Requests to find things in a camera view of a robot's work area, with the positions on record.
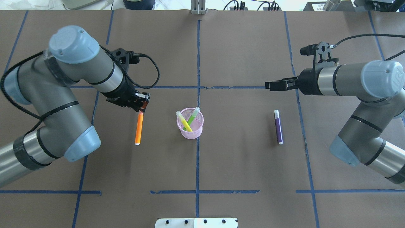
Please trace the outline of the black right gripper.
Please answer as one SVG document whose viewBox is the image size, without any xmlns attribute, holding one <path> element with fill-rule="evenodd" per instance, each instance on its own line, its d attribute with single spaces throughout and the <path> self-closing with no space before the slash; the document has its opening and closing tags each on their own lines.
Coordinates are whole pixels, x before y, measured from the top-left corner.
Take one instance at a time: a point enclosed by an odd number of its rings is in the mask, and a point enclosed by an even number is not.
<svg viewBox="0 0 405 228">
<path fill-rule="evenodd" d="M 299 89 L 304 95 L 320 95 L 318 78 L 314 69 L 304 69 L 298 77 L 283 78 L 265 82 L 265 88 L 271 91 L 288 91 Z"/>
</svg>

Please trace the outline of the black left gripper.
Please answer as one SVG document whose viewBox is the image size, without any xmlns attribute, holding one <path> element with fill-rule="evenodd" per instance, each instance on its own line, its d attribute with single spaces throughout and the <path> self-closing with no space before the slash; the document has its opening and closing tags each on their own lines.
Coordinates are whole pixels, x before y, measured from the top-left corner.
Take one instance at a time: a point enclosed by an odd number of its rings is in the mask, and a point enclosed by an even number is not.
<svg viewBox="0 0 405 228">
<path fill-rule="evenodd" d="M 115 90 L 106 93 L 106 100 L 117 106 L 128 107 L 144 113 L 150 100 L 150 94 L 140 93 L 128 79 L 123 79 Z"/>
</svg>

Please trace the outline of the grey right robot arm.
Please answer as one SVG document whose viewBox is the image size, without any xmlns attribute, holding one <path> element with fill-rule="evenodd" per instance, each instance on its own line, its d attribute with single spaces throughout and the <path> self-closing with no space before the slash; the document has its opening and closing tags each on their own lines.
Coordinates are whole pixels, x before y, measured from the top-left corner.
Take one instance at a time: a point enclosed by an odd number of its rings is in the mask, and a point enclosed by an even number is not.
<svg viewBox="0 0 405 228">
<path fill-rule="evenodd" d="M 297 77 L 265 82 L 271 91 L 299 89 L 304 95 L 357 97 L 360 103 L 329 147 L 343 162 L 362 163 L 404 187 L 404 149 L 381 138 L 404 116 L 404 68 L 398 61 L 339 65 L 320 61 Z"/>
</svg>

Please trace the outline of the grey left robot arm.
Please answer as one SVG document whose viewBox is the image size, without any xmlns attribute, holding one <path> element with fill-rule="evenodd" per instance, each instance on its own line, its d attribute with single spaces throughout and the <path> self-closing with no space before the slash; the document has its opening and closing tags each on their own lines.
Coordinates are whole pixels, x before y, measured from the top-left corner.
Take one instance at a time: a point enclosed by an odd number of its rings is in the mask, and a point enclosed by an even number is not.
<svg viewBox="0 0 405 228">
<path fill-rule="evenodd" d="M 145 54 L 111 52 L 82 27 L 59 29 L 45 50 L 17 63 L 1 78 L 3 95 L 39 122 L 1 148 L 1 187 L 61 157 L 77 161 L 100 147 L 100 138 L 71 91 L 84 80 L 107 102 L 145 112 L 150 94 L 135 89 L 127 74 Z"/>
</svg>

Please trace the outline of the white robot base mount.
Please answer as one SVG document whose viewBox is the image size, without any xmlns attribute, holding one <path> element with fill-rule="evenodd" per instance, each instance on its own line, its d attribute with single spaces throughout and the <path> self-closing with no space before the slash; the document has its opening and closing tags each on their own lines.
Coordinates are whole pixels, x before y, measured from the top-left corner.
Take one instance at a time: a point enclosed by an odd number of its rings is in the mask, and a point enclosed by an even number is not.
<svg viewBox="0 0 405 228">
<path fill-rule="evenodd" d="M 155 228 L 238 228 L 237 218 L 162 218 Z"/>
</svg>

